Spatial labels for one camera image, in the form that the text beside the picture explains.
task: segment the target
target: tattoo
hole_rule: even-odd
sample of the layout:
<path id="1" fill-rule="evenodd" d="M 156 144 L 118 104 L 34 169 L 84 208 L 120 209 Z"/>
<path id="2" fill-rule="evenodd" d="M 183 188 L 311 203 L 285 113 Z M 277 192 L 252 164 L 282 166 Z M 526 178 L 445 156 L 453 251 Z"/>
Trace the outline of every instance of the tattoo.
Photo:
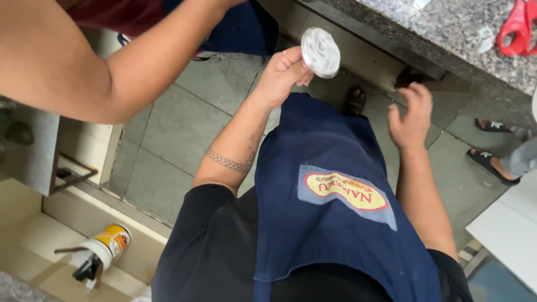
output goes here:
<path id="1" fill-rule="evenodd" d="M 240 173 L 248 173 L 250 169 L 252 168 L 253 162 L 256 159 L 257 154 L 257 148 L 256 145 L 258 145 L 257 142 L 257 136 L 259 135 L 260 130 L 256 130 L 252 133 L 250 137 L 250 141 L 252 142 L 251 145 L 248 146 L 248 151 L 250 151 L 250 155 L 248 156 L 248 160 L 246 160 L 246 164 L 238 163 L 236 161 L 232 161 L 218 153 L 216 153 L 212 148 L 209 147 L 207 152 L 205 152 L 205 155 L 212 159 L 213 161 L 217 162 L 221 166 L 224 166 L 228 169 L 231 169 L 233 171 L 237 171 Z"/>
<path id="2" fill-rule="evenodd" d="M 222 155 L 216 153 L 211 148 L 209 148 L 209 150 L 207 150 L 207 152 L 205 152 L 205 155 L 207 155 L 210 159 L 212 159 L 213 161 L 217 162 L 221 166 L 224 166 L 226 168 L 229 168 L 229 169 L 231 169 L 233 171 L 237 171 L 237 172 L 240 172 L 240 173 L 248 173 L 248 171 L 250 171 L 250 168 L 252 168 L 253 161 L 250 164 L 248 164 L 248 162 L 246 164 L 238 163 L 236 161 L 232 161 L 232 160 L 230 160 L 228 158 L 223 157 Z"/>

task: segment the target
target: maroon shirt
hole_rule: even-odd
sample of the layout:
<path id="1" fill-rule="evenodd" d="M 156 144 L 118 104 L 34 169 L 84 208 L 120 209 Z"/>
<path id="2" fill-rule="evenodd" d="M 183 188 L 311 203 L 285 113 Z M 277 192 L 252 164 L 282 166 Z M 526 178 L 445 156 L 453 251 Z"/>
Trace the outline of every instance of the maroon shirt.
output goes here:
<path id="1" fill-rule="evenodd" d="M 82 0 L 67 13 L 77 25 L 107 28 L 129 37 L 139 36 L 166 16 L 161 0 Z"/>

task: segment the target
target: yellow label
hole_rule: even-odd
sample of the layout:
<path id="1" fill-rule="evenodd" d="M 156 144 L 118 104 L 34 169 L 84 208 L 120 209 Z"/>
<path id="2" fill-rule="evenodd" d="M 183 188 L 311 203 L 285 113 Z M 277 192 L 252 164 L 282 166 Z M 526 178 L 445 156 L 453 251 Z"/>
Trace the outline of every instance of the yellow label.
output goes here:
<path id="1" fill-rule="evenodd" d="M 94 239 L 104 243 L 112 252 L 113 258 L 117 258 L 130 243 L 130 234 L 120 225 L 109 225 Z"/>
<path id="2" fill-rule="evenodd" d="M 304 183 L 319 197 L 337 194 L 361 211 L 377 211 L 388 207 L 384 197 L 372 186 L 333 172 L 309 173 Z"/>

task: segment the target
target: black t-shirt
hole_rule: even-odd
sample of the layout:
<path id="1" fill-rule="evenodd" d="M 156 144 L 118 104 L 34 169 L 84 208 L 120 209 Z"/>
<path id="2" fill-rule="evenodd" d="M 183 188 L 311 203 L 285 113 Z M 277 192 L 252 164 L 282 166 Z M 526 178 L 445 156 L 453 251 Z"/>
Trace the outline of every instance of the black t-shirt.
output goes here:
<path id="1" fill-rule="evenodd" d="M 255 188 L 240 198 L 207 184 L 185 196 L 153 279 L 153 302 L 251 302 L 257 249 Z M 473 301 L 464 272 L 448 255 L 429 254 L 438 267 L 442 302 Z M 340 264 L 295 269 L 272 284 L 271 301 L 387 302 L 368 275 Z"/>

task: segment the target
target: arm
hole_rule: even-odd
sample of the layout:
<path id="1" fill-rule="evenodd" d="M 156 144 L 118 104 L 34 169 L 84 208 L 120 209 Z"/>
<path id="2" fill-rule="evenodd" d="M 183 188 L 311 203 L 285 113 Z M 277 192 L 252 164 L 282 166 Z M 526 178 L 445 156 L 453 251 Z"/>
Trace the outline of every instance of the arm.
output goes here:
<path id="1" fill-rule="evenodd" d="M 457 260 L 451 225 L 424 147 L 431 126 L 431 94 L 417 83 L 401 88 L 400 93 L 408 100 L 407 115 L 400 118 L 396 105 L 388 113 L 390 135 L 400 154 L 397 200 L 425 247 Z"/>
<path id="2" fill-rule="evenodd" d="M 0 3 L 0 94 L 103 124 L 127 121 L 179 76 L 241 0 L 184 0 L 155 27 L 102 60 L 54 0 Z"/>
<path id="3" fill-rule="evenodd" d="M 237 196 L 256 158 L 270 112 L 285 101 L 294 84 L 311 81 L 313 73 L 304 66 L 300 46 L 274 54 L 252 94 L 205 153 L 192 187 L 221 184 Z"/>

